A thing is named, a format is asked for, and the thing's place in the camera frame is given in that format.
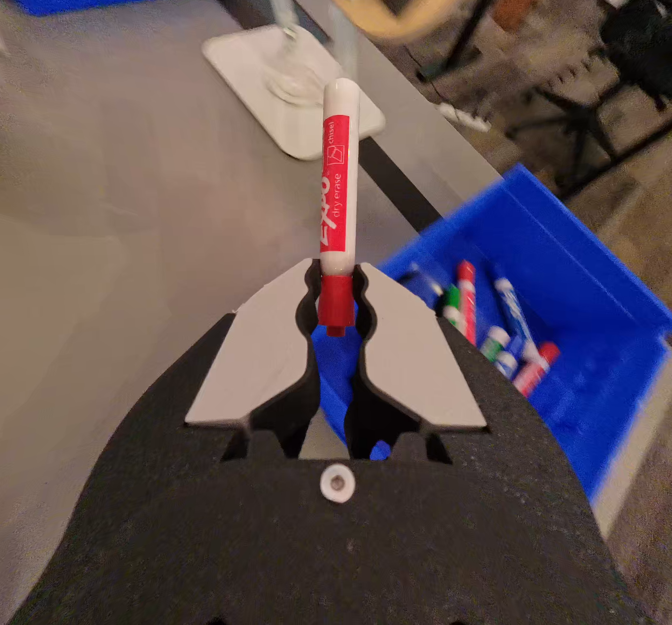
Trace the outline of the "black office chair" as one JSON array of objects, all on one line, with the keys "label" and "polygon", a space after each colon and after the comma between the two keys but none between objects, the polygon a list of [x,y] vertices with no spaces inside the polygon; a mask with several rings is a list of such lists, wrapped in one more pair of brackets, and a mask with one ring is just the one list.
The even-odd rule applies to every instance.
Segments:
[{"label": "black office chair", "polygon": [[523,93],[523,100],[529,103],[537,96],[559,112],[505,131],[505,136],[514,140],[531,129],[553,126],[574,137],[570,170],[554,179],[560,201],[577,196],[597,179],[671,134],[668,120],[625,149],[617,150],[600,116],[618,94],[634,88],[649,98],[658,113],[671,107],[671,0],[628,0],[611,10],[601,25],[600,43],[587,52],[581,63],[584,69],[590,70],[596,58],[610,63],[617,72],[617,79],[596,100],[579,102],[557,94],[551,90],[551,83],[533,86]]}]

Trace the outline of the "red dry erase marker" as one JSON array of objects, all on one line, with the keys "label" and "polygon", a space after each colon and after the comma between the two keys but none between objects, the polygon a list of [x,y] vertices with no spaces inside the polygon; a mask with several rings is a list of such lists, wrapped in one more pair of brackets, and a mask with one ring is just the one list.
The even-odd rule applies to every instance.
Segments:
[{"label": "red dry erase marker", "polygon": [[328,83],[323,97],[318,324],[343,337],[355,324],[359,112],[361,91],[348,78]]}]

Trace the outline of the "pile of assorted markers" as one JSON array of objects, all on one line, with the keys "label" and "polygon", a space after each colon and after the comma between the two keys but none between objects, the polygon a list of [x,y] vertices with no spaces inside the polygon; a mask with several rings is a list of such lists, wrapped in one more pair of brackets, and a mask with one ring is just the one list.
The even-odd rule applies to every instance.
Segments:
[{"label": "pile of assorted markers", "polygon": [[437,316],[445,318],[478,346],[481,355],[514,387],[530,398],[560,357],[553,342],[536,344],[530,324],[511,281],[497,267],[491,268],[491,287],[495,294],[504,326],[493,324],[478,341],[476,310],[476,267],[462,260],[456,269],[456,282],[442,285],[438,280],[412,264],[399,283],[424,298]]}]

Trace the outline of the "blue bin with printed tag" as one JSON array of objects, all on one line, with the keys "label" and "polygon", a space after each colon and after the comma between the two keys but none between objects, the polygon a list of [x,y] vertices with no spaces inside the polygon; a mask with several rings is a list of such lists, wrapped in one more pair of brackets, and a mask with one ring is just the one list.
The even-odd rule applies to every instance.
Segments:
[{"label": "blue bin with printed tag", "polygon": [[446,287],[476,269],[476,333],[506,327],[494,275],[510,281],[536,345],[560,351],[529,404],[592,505],[669,359],[671,312],[553,194],[518,165],[376,266],[413,267]]}]

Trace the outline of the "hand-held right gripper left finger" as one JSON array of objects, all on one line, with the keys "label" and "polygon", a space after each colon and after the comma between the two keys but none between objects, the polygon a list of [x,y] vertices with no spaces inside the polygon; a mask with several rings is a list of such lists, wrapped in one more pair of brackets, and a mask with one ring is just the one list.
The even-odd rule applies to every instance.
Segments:
[{"label": "hand-held right gripper left finger", "polygon": [[320,405],[312,334],[321,289],[319,261],[306,258],[264,285],[231,325],[186,413],[191,428],[273,433],[298,458]]}]

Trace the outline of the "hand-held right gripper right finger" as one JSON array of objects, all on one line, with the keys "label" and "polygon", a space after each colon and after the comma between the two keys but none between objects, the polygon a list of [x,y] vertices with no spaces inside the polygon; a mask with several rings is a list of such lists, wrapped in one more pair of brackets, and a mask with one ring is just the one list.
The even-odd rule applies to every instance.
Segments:
[{"label": "hand-held right gripper right finger", "polygon": [[393,447],[405,433],[487,429],[449,345],[452,325],[369,263],[356,267],[353,287],[362,343],[344,420],[349,456],[368,460],[379,442]]}]

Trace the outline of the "white power strip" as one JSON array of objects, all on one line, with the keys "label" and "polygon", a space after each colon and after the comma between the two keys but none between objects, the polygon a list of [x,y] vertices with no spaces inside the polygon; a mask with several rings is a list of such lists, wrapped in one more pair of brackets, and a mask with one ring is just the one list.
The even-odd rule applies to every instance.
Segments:
[{"label": "white power strip", "polygon": [[491,123],[486,119],[483,119],[483,117],[471,115],[464,110],[455,108],[455,106],[448,102],[442,101],[434,107],[437,112],[451,124],[462,126],[483,134],[488,133],[491,129]]}]

